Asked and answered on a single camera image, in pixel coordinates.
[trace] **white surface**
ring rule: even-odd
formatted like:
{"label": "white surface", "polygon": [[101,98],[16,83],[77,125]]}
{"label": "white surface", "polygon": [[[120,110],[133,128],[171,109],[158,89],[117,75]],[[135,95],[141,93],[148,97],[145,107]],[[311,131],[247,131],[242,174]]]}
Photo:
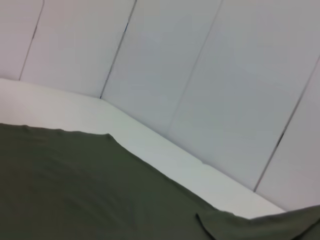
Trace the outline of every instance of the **white surface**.
{"label": "white surface", "polygon": [[320,54],[319,0],[224,0],[168,139],[253,189]]}
{"label": "white surface", "polygon": [[133,154],[214,207],[247,218],[283,212],[106,101],[0,79],[0,123],[110,133]]}
{"label": "white surface", "polygon": [[21,77],[100,97],[134,0],[46,0]]}
{"label": "white surface", "polygon": [[138,0],[103,99],[164,134],[221,0]]}
{"label": "white surface", "polygon": [[257,191],[288,210],[320,205],[320,64]]}
{"label": "white surface", "polygon": [[19,80],[42,0],[0,1],[0,78]]}

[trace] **white wall panel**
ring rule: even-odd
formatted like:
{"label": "white wall panel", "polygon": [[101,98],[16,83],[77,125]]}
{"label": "white wall panel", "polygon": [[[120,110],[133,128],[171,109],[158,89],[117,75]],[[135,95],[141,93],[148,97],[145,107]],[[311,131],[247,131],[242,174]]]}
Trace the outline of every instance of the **white wall panel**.
{"label": "white wall panel", "polygon": [[320,64],[257,192],[287,210],[320,205]]}
{"label": "white wall panel", "polygon": [[21,77],[100,97],[134,0],[46,0]]}
{"label": "white wall panel", "polygon": [[103,98],[164,134],[221,0],[138,0]]}
{"label": "white wall panel", "polygon": [[224,0],[168,138],[253,189],[320,54],[318,0]]}
{"label": "white wall panel", "polygon": [[19,80],[42,0],[0,1],[0,78]]}

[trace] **white floor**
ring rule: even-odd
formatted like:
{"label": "white floor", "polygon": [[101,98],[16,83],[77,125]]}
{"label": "white floor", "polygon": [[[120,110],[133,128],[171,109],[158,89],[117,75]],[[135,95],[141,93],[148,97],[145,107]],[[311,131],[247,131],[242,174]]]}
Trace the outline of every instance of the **white floor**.
{"label": "white floor", "polygon": [[101,99],[0,79],[0,123],[110,133],[130,152],[220,210],[245,218],[283,212]]}

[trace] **olive green fabric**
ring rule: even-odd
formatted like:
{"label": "olive green fabric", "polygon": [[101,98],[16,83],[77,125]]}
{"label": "olive green fabric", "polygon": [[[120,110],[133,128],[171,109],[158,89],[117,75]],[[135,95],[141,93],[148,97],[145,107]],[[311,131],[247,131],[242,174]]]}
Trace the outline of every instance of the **olive green fabric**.
{"label": "olive green fabric", "polygon": [[246,220],[109,134],[0,124],[1,240],[319,240],[319,219],[315,207]]}

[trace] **white wall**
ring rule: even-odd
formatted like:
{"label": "white wall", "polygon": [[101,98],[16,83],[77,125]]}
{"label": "white wall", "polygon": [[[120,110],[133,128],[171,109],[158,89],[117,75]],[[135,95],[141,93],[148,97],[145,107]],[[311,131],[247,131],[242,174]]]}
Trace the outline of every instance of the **white wall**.
{"label": "white wall", "polygon": [[224,0],[168,138],[253,189],[320,55],[318,0]]}
{"label": "white wall", "polygon": [[21,81],[100,97],[134,0],[46,0]]}
{"label": "white wall", "polygon": [[287,210],[320,205],[320,63],[257,192]]}
{"label": "white wall", "polygon": [[164,134],[221,0],[138,0],[103,98]]}
{"label": "white wall", "polygon": [[19,80],[42,0],[0,1],[0,78]]}

